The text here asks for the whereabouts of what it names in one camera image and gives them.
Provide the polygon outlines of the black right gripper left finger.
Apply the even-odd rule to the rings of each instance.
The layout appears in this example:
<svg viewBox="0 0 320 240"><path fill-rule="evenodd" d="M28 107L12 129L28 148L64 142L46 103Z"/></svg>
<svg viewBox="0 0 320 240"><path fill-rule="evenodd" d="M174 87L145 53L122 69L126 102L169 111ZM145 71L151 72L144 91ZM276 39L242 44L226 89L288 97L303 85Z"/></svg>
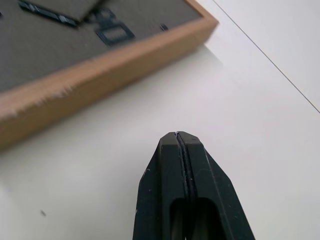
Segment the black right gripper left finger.
<svg viewBox="0 0 320 240"><path fill-rule="evenodd" d="M183 240L186 183L175 133L163 136L138 186L134 240Z"/></svg>

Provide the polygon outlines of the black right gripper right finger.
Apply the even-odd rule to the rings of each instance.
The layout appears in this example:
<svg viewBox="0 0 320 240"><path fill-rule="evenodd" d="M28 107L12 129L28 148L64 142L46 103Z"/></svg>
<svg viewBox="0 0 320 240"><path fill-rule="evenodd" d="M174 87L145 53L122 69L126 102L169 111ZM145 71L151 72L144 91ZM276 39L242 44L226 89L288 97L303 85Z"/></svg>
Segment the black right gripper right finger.
<svg viewBox="0 0 320 240"><path fill-rule="evenodd" d="M180 145L188 208L188 240L253 240L254 234L230 178L202 142L186 132L176 133Z"/></svg>

